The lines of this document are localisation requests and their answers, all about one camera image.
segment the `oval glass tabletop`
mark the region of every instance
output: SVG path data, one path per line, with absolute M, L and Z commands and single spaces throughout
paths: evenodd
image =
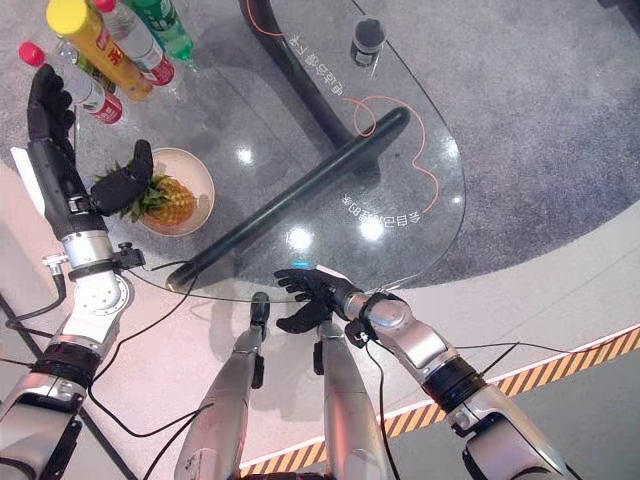
M 178 238 L 114 216 L 114 244 L 133 242 L 148 267 L 204 258 L 193 293 L 240 301 L 292 300 L 273 278 L 282 268 L 320 264 L 389 288 L 444 254 L 464 212 L 456 143 L 390 42 L 356 63 L 357 4 L 197 0 L 189 16 L 194 64 L 116 125 L 81 118 L 78 168 L 91 184 L 138 138 L 177 147 L 209 170 L 213 211 Z M 137 273 L 165 287 L 176 268 Z M 193 276 L 182 280 L 174 289 Z

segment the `soda bottle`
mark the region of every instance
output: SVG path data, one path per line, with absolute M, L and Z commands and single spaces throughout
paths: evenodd
M 47 22 L 129 98 L 142 101 L 151 94 L 151 82 L 115 44 L 100 16 L 85 0 L 49 0 Z
M 107 92 L 115 93 L 116 84 L 95 67 L 87 57 L 78 52 L 78 49 L 69 40 L 61 38 L 56 47 L 56 53 L 67 63 L 72 63 L 83 72 L 91 75 Z
M 175 73 L 173 65 L 133 10 L 118 0 L 93 0 L 93 3 L 102 13 L 111 38 L 145 77 L 154 85 L 168 84 Z
M 39 68 L 47 61 L 44 51 L 32 42 L 20 45 L 19 54 L 23 62 L 33 67 Z M 49 63 L 64 80 L 64 88 L 71 94 L 76 105 L 107 125 L 120 120 L 122 103 L 118 97 L 105 91 L 97 81 L 61 58 L 54 56 Z
M 182 26 L 171 0 L 133 0 L 133 6 L 171 57 L 191 60 L 193 40 Z

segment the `bowl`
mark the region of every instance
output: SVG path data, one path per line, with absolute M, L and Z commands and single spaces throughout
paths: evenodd
M 183 237 L 198 230 L 205 224 L 215 201 L 213 179 L 207 167 L 195 155 L 179 148 L 157 148 L 153 152 L 153 174 L 169 175 L 178 180 L 193 193 L 196 207 L 189 219 L 180 225 L 156 225 L 140 222 L 154 233 L 165 237 Z

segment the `gray floor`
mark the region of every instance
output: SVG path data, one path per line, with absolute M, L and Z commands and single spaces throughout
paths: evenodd
M 631 480 L 640 475 L 640 351 L 517 397 L 584 480 Z M 448 425 L 401 435 L 391 449 L 404 480 L 467 480 L 464 441 Z M 323 465 L 309 471 L 320 472 Z

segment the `yellow and black striped tape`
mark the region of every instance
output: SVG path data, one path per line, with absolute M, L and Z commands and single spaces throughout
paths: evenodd
M 640 327 L 619 335 L 614 339 L 603 341 L 601 345 L 587 351 L 569 353 L 553 357 L 536 367 L 508 376 L 496 382 L 496 385 L 507 396 L 513 397 L 532 388 L 541 387 L 563 377 L 594 367 L 612 358 L 624 355 L 640 348 Z M 387 418 L 385 425 L 390 437 L 427 427 L 444 420 L 444 410 L 435 404 L 401 413 Z M 249 464 L 242 469 L 242 476 L 266 474 L 273 472 L 295 472 L 314 463 L 326 460 L 327 453 L 324 442 L 317 442 L 268 460 Z

